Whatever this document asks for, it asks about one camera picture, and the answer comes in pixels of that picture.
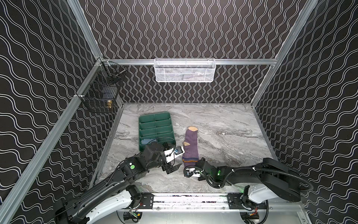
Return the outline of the purple striped sock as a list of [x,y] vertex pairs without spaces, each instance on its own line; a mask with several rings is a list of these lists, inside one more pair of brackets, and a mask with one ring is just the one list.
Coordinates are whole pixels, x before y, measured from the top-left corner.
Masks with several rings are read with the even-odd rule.
[[198,129],[190,126],[186,130],[183,142],[184,154],[182,156],[184,167],[194,166],[199,161],[198,153]]

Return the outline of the green compartment tray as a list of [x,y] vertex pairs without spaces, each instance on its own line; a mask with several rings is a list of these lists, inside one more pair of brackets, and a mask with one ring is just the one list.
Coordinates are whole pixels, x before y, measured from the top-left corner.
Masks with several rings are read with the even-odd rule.
[[140,152],[142,152],[146,146],[140,143],[142,139],[157,139],[159,143],[176,145],[172,118],[169,112],[141,115],[139,116],[138,122]]

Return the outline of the blue orange striped sock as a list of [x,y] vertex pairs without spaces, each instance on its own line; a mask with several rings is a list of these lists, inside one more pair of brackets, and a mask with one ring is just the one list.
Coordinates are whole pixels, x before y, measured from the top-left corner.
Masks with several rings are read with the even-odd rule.
[[158,141],[157,139],[142,139],[140,143],[142,145],[147,145],[147,144],[150,144],[152,142],[157,142],[157,141]]

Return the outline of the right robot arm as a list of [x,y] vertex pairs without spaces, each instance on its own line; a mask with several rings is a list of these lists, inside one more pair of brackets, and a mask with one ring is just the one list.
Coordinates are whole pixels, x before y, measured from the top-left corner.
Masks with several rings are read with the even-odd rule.
[[264,158],[256,165],[236,168],[215,167],[202,158],[194,166],[186,166],[183,174],[187,178],[198,174],[199,181],[205,180],[215,189],[239,183],[262,184],[279,198],[290,202],[299,202],[301,193],[312,189],[296,171],[271,158]]

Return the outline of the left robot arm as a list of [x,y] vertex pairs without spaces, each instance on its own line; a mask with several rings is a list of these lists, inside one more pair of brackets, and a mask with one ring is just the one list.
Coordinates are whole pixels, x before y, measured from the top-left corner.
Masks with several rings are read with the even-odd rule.
[[167,143],[153,141],[144,150],[124,159],[100,183],[80,196],[59,202],[54,221],[57,224],[94,224],[118,210],[136,210],[141,206],[142,195],[134,183],[145,177],[151,169],[161,167],[172,173],[178,169],[171,162],[183,155],[182,146],[169,147]]

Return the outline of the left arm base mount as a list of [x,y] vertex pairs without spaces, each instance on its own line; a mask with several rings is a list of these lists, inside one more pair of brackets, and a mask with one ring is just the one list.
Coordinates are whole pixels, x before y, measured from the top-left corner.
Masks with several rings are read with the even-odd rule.
[[138,193],[131,196],[132,202],[128,206],[130,209],[152,209],[154,203],[154,194],[151,193]]

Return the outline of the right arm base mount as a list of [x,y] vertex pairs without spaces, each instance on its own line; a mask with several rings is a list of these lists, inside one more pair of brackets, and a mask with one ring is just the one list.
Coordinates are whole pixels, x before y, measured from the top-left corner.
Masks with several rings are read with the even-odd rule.
[[254,211],[256,209],[266,209],[265,202],[255,203],[249,200],[243,193],[231,193],[227,195],[227,202],[230,210]]

